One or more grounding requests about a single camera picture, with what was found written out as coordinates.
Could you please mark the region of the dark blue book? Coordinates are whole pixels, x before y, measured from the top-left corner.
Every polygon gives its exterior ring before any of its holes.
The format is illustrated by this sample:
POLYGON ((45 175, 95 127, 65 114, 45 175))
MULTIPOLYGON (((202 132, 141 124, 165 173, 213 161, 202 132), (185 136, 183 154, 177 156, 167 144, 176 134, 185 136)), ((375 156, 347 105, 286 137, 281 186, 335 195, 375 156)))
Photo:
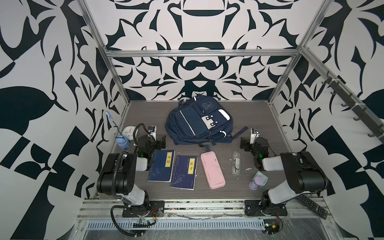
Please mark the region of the dark blue book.
POLYGON ((197 156, 177 155, 170 187, 193 191, 195 189, 197 164, 197 156))
POLYGON ((149 170, 149 182, 170 182, 175 159, 174 150, 155 150, 149 170))

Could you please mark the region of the navy blue student backpack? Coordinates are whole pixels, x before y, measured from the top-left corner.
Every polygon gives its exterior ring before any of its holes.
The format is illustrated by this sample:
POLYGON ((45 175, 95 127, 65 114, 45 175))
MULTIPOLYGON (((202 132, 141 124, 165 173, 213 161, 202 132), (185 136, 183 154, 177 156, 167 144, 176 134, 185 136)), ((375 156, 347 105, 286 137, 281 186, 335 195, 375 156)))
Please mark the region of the navy blue student backpack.
POLYGON ((230 113, 213 97, 197 95, 179 101, 166 120, 165 128, 175 145, 215 146, 231 143, 249 128, 233 134, 234 120, 230 113))

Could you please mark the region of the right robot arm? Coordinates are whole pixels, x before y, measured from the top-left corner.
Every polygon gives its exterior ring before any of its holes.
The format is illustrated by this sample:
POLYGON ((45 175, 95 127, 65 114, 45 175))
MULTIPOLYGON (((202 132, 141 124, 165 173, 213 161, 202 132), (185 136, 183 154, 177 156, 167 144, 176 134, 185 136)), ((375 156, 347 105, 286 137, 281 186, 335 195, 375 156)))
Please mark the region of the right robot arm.
POLYGON ((326 174, 309 152, 287 152, 270 157, 268 140, 261 137, 252 141, 241 138, 240 148, 253 155, 255 167, 259 170, 250 182, 251 189, 267 183, 265 172, 284 172, 286 176, 281 184, 264 191, 259 201, 245 201, 247 216, 287 216, 288 201, 328 187, 326 174))

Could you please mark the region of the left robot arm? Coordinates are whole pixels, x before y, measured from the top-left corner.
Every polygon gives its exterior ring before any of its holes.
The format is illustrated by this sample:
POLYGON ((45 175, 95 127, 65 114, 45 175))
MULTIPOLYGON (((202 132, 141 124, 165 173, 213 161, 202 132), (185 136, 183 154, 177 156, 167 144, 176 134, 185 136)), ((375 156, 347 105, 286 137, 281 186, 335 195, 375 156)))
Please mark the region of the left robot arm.
POLYGON ((166 137, 157 140, 157 127, 138 124, 133 130, 132 153, 109 154, 97 180, 97 191, 124 203, 126 207, 150 209, 149 195, 135 184, 136 172, 149 171, 156 150, 166 147, 166 137))

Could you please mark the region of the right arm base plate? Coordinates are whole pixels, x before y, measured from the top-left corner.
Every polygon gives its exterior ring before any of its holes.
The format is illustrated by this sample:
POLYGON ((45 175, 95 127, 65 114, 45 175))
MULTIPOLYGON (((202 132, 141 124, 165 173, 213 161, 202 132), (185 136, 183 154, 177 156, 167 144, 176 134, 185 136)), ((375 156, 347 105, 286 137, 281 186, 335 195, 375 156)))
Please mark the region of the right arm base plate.
POLYGON ((275 205, 261 200, 245 200, 245 215, 248 217, 282 216, 286 217, 288 211, 286 204, 275 205))

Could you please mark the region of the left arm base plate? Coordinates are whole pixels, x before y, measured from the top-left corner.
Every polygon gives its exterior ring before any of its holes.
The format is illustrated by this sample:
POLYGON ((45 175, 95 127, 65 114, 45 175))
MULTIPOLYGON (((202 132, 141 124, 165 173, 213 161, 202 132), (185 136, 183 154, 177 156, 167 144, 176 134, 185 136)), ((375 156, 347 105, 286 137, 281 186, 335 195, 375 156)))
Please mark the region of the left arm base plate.
POLYGON ((125 207, 122 216, 123 218, 157 217, 163 214, 164 208, 164 201, 149 201, 140 206, 125 207))

